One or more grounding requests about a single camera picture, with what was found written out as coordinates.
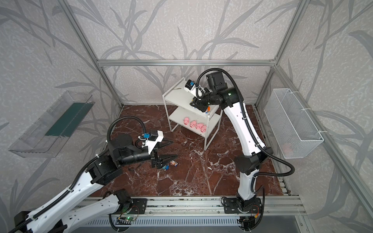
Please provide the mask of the pink pig toy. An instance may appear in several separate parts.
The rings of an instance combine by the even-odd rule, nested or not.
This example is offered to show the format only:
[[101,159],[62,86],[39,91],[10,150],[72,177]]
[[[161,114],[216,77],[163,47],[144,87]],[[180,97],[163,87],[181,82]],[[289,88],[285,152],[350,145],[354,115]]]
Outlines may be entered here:
[[196,125],[196,129],[197,129],[197,130],[200,130],[203,126],[204,126],[203,123],[198,123],[198,124]]
[[184,125],[188,125],[189,122],[190,122],[189,118],[185,117],[184,120],[183,120]]
[[203,125],[202,128],[201,128],[201,132],[202,133],[205,133],[207,131],[207,126],[206,125]]
[[190,122],[190,128],[194,128],[195,126],[197,125],[197,121],[196,120],[193,120]]

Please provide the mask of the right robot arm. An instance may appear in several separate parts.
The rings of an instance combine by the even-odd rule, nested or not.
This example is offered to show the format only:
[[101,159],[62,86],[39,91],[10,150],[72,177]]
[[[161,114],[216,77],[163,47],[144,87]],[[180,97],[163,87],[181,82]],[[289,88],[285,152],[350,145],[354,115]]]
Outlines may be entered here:
[[[202,88],[199,80],[195,82],[188,80],[185,84],[185,90],[194,96],[190,106],[205,112],[209,106],[217,105],[231,121],[243,152],[234,160],[236,168],[240,171],[240,185],[233,209],[248,213],[254,205],[259,206],[264,203],[264,199],[257,197],[258,191],[255,190],[257,177],[286,177],[292,175],[295,168],[289,162],[274,156],[272,148],[266,147],[262,142],[248,116],[243,95],[233,77],[220,68],[211,68],[202,74],[207,78],[207,88]],[[268,158],[286,165],[289,171],[285,173],[261,172],[260,166]]]

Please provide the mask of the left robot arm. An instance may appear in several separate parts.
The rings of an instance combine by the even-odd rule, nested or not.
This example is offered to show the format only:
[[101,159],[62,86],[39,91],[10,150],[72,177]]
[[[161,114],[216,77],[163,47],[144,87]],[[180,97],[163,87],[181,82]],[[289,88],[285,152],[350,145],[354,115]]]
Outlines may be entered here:
[[153,168],[161,169],[177,158],[176,154],[158,154],[160,148],[173,143],[161,131],[145,134],[139,141],[141,146],[128,134],[108,138],[107,149],[85,164],[70,186],[41,207],[17,214],[11,232],[67,233],[101,215],[131,212],[134,203],[124,189],[78,210],[75,207],[121,176],[127,165],[150,161]]

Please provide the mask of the white two-tier shelf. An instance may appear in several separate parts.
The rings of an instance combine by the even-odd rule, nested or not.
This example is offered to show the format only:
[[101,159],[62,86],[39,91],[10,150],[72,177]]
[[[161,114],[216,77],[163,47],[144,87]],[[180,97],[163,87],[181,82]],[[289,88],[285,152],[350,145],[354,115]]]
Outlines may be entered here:
[[[181,78],[162,95],[169,128],[173,132],[178,126],[182,126],[198,134],[204,138],[204,150],[207,150],[220,129],[223,111],[219,106],[213,105],[210,106],[210,113],[206,114],[190,106],[189,103],[192,101],[193,95],[184,90],[185,84],[185,79]],[[196,126],[190,128],[190,122],[188,125],[184,125],[185,117],[188,117],[190,122],[196,120],[197,124],[203,123],[207,126],[207,131],[202,133],[201,129],[196,129]]]

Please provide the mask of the lion mane Doraemon figure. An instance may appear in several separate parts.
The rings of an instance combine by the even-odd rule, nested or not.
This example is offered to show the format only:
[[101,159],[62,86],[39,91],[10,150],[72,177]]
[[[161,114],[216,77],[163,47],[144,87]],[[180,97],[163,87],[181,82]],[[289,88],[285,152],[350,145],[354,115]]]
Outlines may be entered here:
[[178,165],[178,163],[177,163],[176,161],[174,161],[174,160],[170,161],[170,164],[171,164],[172,166],[175,166],[175,167]]

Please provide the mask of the pink toy in basket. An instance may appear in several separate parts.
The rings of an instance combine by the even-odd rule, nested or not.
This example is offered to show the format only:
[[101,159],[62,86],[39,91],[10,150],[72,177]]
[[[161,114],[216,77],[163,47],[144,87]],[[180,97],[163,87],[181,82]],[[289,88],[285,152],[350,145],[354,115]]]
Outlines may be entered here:
[[287,157],[292,157],[293,156],[293,148],[292,145],[289,143],[285,143],[281,146],[281,149],[283,151],[283,154]]

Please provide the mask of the clear plastic wall bin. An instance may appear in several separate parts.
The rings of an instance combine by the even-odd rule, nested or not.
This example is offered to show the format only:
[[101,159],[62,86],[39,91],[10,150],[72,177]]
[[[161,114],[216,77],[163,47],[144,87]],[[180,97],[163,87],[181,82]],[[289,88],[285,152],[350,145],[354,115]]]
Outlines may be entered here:
[[94,104],[91,94],[66,91],[9,151],[22,158],[55,158]]

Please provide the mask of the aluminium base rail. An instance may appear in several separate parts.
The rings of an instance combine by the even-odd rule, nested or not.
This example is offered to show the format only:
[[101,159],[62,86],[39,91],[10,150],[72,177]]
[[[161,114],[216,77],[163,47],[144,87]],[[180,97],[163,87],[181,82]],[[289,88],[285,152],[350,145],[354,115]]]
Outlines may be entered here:
[[298,196],[267,196],[264,204],[254,204],[241,212],[235,197],[169,196],[133,197],[136,205],[132,215],[140,217],[164,216],[256,216],[264,211],[268,216],[304,216],[306,210]]

